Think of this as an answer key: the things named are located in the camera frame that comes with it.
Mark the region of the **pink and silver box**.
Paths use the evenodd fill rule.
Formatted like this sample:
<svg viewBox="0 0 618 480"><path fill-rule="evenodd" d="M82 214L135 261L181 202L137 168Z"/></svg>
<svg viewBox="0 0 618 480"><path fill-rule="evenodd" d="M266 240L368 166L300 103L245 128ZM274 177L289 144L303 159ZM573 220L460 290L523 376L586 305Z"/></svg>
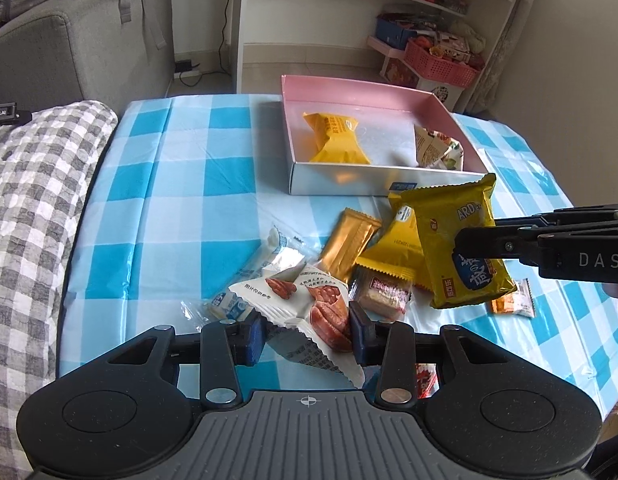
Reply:
<svg viewBox="0 0 618 480"><path fill-rule="evenodd" d="M289 194L385 196L398 188L472 182L487 172L460 124L431 92L370 81L284 75L281 93ZM357 140L370 164L313 162L318 145L303 118L306 113L357 119ZM414 134L417 126L459 141L464 150L463 168L419 166Z"/></svg>

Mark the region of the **white milk stick pack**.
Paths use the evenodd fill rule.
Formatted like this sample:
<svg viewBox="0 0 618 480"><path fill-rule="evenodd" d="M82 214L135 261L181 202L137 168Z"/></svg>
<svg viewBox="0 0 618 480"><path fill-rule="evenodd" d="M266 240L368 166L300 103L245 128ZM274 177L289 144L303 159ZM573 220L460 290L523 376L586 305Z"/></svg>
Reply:
<svg viewBox="0 0 618 480"><path fill-rule="evenodd" d="M269 278L314 256L315 251L303 238L274 224L266 240L229 279L228 285L210 299L181 301L181 313L196 332L215 321L242 321L251 312L251 306L231 292L231 285L255 278Z"/></svg>

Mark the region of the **red candy packet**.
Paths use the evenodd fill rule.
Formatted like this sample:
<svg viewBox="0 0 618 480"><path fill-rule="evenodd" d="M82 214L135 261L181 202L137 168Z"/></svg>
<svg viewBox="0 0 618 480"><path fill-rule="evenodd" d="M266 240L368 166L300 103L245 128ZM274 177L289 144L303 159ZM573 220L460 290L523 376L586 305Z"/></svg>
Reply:
<svg viewBox="0 0 618 480"><path fill-rule="evenodd" d="M415 384L419 399L430 398L438 390L436 365L434 363L416 363Z"/></svg>

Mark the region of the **white pecan snack bag two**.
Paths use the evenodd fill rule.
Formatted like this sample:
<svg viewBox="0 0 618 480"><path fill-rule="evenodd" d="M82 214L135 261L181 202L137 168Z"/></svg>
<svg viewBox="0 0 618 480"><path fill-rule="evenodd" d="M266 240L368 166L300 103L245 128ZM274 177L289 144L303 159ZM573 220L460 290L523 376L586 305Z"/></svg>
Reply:
<svg viewBox="0 0 618 480"><path fill-rule="evenodd" d="M364 372L352 353L348 287L310 263L300 263L269 278L230 286L239 298L272 325L303 335L356 388Z"/></svg>

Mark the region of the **yellow sandwich cake pack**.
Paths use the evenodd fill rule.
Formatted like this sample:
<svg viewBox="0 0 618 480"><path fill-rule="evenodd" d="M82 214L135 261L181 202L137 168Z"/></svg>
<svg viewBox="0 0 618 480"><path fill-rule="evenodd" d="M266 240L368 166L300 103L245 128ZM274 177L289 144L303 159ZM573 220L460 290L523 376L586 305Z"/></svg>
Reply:
<svg viewBox="0 0 618 480"><path fill-rule="evenodd" d="M318 149L310 162L371 165L371 160L358 143L357 119L326 113L305 113L303 119L315 134Z"/></svg>

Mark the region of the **blue storage bin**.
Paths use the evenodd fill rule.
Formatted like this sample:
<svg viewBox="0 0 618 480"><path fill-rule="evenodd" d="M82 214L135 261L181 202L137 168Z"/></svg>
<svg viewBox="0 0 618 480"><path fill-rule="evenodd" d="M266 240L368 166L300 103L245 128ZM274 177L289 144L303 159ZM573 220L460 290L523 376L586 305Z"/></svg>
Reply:
<svg viewBox="0 0 618 480"><path fill-rule="evenodd" d="M381 13L376 17L376 39L390 47L405 50L408 41L417 36L417 19L410 13Z"/></svg>

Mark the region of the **red plastic basket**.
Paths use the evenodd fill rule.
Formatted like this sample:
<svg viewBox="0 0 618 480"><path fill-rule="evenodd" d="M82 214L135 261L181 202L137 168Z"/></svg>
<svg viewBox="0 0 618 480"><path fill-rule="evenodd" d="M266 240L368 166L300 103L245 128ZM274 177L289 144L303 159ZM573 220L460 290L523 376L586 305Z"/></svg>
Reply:
<svg viewBox="0 0 618 480"><path fill-rule="evenodd" d="M420 76L438 82L446 82L451 86L469 88L480 76L479 70L469 65L447 61L444 58L431 55L428 50L420 47L414 39L408 41L403 59Z"/></svg>

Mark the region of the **gold wafer bar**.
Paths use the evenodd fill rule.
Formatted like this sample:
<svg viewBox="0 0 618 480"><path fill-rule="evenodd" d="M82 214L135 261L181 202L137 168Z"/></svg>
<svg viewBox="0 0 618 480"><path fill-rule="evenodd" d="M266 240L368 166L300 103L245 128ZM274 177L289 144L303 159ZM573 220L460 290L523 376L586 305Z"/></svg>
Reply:
<svg viewBox="0 0 618 480"><path fill-rule="evenodd" d="M381 226L378 218L345 208L321 252L319 268L348 284L357 258Z"/></svg>

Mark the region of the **power strip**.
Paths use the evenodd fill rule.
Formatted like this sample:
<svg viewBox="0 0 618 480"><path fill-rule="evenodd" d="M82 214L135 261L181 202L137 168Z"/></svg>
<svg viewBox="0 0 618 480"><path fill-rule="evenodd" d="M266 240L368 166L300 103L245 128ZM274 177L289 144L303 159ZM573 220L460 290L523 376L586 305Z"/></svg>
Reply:
<svg viewBox="0 0 618 480"><path fill-rule="evenodd" d="M199 65L191 60L175 61L175 78L191 78L199 75Z"/></svg>

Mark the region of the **white storage box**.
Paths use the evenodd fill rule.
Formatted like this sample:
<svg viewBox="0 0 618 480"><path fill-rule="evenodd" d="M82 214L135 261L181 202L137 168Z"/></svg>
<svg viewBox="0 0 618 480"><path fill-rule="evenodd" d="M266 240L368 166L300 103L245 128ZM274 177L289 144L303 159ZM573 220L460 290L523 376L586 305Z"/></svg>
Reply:
<svg viewBox="0 0 618 480"><path fill-rule="evenodd" d="M454 109L463 92L462 88L448 84L448 82L427 79L399 58L389 56L385 58L379 76L387 84L431 92L446 106L447 110Z"/></svg>

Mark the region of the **white pecan snack bag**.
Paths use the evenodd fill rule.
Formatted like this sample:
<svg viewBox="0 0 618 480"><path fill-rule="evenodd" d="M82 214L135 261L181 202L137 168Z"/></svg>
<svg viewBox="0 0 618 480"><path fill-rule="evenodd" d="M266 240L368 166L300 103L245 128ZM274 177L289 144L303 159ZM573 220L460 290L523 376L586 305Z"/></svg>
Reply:
<svg viewBox="0 0 618 480"><path fill-rule="evenodd" d="M422 168L462 171L464 150L462 144L437 130L414 127L415 154Z"/></svg>

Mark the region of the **brown square cake pack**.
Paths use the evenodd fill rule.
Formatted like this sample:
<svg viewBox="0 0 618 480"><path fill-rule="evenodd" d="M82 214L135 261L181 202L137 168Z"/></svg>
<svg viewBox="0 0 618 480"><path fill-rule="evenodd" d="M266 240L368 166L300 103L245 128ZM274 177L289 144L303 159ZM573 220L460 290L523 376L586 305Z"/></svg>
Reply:
<svg viewBox="0 0 618 480"><path fill-rule="evenodd" d="M402 278L357 266L350 297L366 311L390 321L401 320L411 297L412 284Z"/></svg>

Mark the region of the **grey checkered cloth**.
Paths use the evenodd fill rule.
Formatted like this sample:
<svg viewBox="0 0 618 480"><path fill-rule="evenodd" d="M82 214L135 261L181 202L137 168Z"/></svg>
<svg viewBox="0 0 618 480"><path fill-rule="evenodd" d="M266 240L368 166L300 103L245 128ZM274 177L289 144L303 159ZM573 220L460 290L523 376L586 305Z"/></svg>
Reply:
<svg viewBox="0 0 618 480"><path fill-rule="evenodd" d="M0 479L30 471L17 413L56 376L67 266L117 124L107 105L81 101L0 127Z"/></svg>

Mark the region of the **white shelf unit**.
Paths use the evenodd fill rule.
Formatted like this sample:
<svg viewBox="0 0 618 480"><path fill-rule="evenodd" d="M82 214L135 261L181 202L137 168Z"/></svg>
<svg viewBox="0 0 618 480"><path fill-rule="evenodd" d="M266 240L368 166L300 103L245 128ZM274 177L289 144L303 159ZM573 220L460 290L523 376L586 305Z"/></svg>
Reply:
<svg viewBox="0 0 618 480"><path fill-rule="evenodd" d="M461 112L486 110L496 98L504 66L534 0L233 0L232 82L243 90L247 63L322 64L372 68L379 55L367 40L379 14L407 13L461 22L484 39L484 67L455 104Z"/></svg>

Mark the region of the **grey sofa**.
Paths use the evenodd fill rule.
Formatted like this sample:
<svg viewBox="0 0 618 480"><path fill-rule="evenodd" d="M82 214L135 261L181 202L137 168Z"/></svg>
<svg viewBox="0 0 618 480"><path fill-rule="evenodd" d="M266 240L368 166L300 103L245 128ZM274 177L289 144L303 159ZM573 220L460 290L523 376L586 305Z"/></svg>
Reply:
<svg viewBox="0 0 618 480"><path fill-rule="evenodd" d="M0 102L82 100L117 114L162 98L175 71L171 0L46 0L0 26Z"/></svg>

